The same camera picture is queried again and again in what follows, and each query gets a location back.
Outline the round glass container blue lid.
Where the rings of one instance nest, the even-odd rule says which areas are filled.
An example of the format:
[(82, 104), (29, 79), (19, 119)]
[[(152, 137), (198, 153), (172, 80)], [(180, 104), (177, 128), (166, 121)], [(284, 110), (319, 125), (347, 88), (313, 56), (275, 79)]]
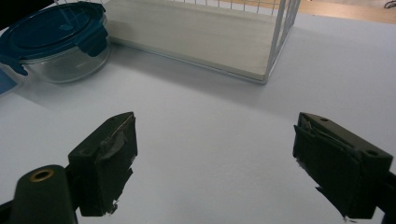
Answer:
[(88, 1), (38, 10), (0, 35), (0, 63), (22, 76), (72, 82), (100, 70), (110, 55), (103, 5)]

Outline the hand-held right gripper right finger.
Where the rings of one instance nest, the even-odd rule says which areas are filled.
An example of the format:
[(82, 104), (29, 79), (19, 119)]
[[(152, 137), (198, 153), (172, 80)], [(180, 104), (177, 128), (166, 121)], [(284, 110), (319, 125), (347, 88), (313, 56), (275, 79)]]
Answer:
[(292, 155), (342, 217), (393, 218), (393, 156), (330, 119), (300, 113)]

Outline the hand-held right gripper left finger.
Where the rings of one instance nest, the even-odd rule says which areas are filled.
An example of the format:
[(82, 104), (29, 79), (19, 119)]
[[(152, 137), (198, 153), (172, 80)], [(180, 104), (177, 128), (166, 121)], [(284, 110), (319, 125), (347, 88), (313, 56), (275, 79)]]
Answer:
[(137, 154), (132, 112), (107, 119), (69, 153), (67, 171), (84, 217), (115, 212)]

